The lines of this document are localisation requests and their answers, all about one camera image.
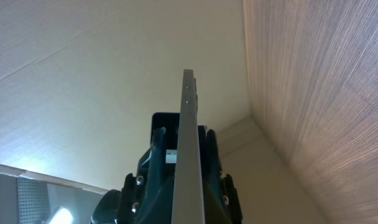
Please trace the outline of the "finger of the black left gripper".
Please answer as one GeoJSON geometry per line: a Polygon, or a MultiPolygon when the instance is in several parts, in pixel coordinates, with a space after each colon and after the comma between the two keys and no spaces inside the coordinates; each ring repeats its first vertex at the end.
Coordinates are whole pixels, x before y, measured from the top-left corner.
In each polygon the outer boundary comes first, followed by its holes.
{"type": "Polygon", "coordinates": [[[198,126],[205,223],[242,224],[242,211],[233,178],[223,173],[216,133],[198,126]]]}
{"type": "Polygon", "coordinates": [[[169,224],[172,219],[173,172],[168,170],[166,158],[166,129],[158,128],[153,132],[147,164],[141,164],[136,184],[136,223],[169,224]]]}

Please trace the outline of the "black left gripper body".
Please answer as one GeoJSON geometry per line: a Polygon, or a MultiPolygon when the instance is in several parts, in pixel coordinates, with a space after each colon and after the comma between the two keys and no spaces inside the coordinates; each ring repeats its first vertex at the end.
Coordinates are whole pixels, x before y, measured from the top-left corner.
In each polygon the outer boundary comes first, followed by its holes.
{"type": "MultiPolygon", "coordinates": [[[[159,223],[172,219],[179,113],[154,113],[150,148],[139,159],[136,174],[128,174],[120,190],[108,191],[97,204],[91,223],[159,223]]],[[[222,173],[216,133],[198,127],[206,223],[242,223],[233,178],[222,173]]]]}

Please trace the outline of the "smartphone with teal screen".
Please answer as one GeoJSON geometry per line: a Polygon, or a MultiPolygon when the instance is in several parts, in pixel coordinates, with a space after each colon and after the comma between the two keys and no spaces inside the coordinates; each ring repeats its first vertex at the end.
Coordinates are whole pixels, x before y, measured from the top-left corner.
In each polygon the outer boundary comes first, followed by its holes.
{"type": "Polygon", "coordinates": [[[171,223],[200,224],[204,222],[196,82],[193,70],[185,69],[183,71],[171,223]]]}

